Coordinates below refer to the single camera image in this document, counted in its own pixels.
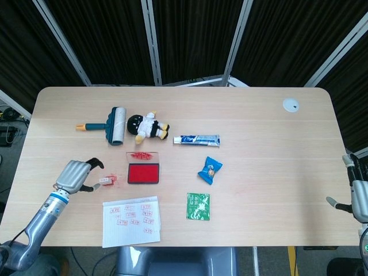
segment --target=plush doll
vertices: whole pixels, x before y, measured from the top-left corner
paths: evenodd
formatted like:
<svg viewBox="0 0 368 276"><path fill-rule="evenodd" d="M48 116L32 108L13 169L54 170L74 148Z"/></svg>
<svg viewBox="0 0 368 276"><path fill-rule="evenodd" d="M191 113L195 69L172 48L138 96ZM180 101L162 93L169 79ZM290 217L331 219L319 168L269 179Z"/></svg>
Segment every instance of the plush doll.
<svg viewBox="0 0 368 276"><path fill-rule="evenodd" d="M128 131L136 135L136 144L139 145L146 137L160 137L161 140L167 138L168 124L163 124L155 120L156 111L149 112L147 116L133 115L128 119Z"/></svg>

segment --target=blue ring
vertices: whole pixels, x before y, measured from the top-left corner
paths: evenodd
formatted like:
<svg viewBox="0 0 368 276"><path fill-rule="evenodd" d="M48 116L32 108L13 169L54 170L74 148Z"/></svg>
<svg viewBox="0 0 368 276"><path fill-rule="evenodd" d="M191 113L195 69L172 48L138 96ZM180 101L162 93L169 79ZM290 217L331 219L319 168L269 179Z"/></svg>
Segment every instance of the blue ring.
<svg viewBox="0 0 368 276"><path fill-rule="evenodd" d="M63 201L63 202L64 202L64 203L66 203L66 204L68 204L68 203L69 203L69 201L68 201L68 200L66 200L65 198L61 197L61 196L60 196L60 195L58 195L58 194L51 193L51 194L50 194L50 196L51 196L51 197L56 197L56 198L58 198L59 200Z"/></svg>

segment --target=green packet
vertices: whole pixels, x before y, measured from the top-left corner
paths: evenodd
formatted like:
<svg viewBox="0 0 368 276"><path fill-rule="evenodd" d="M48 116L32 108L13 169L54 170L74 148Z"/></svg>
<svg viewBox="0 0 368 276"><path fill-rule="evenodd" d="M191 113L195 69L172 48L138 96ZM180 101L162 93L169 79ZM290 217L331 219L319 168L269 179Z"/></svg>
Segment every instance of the green packet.
<svg viewBox="0 0 368 276"><path fill-rule="evenodd" d="M187 193L186 218L209 220L209 194Z"/></svg>

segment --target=wooden table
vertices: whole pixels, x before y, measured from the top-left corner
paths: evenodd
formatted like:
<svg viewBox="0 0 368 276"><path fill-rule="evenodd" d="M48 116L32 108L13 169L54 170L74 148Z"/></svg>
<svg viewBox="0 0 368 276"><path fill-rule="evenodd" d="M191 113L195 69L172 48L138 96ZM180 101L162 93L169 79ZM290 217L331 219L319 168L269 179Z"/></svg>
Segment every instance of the wooden table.
<svg viewBox="0 0 368 276"><path fill-rule="evenodd" d="M283 100L297 99L287 112ZM104 131L75 125L105 122L113 106L133 114L157 110L169 137L136 146L125 132L112 147ZM173 136L220 134L221 147L173 145ZM158 151L158 185L127 184L129 151ZM108 174L118 184L77 193L44 246L101 246L102 203L159 197L161 242L152 246L357 245L359 224L325 200L349 203L342 138L328 93L318 88L49 87L40 92L5 214L1 241L14 237L37 212L69 160L97 157L86 184ZM197 176L205 158L223 163L213 185ZM186 194L209 193L210 221L186 219Z"/></svg>

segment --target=black curtain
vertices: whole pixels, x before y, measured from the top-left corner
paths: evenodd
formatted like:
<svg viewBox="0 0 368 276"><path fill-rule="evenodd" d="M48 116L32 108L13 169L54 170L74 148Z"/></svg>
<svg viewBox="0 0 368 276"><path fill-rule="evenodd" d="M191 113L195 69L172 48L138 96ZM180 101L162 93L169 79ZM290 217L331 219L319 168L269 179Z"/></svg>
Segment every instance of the black curtain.
<svg viewBox="0 0 368 276"><path fill-rule="evenodd" d="M139 0L47 0L93 84L154 85Z"/></svg>
<svg viewBox="0 0 368 276"><path fill-rule="evenodd" d="M317 85L332 99L345 147L368 147L368 33Z"/></svg>
<svg viewBox="0 0 368 276"><path fill-rule="evenodd" d="M0 89L26 110L45 87L83 86L32 1L1 1L0 28Z"/></svg>
<svg viewBox="0 0 368 276"><path fill-rule="evenodd" d="M162 82L224 73L243 0L153 0Z"/></svg>
<svg viewBox="0 0 368 276"><path fill-rule="evenodd" d="M304 86L367 11L367 0L254 0L231 75Z"/></svg>

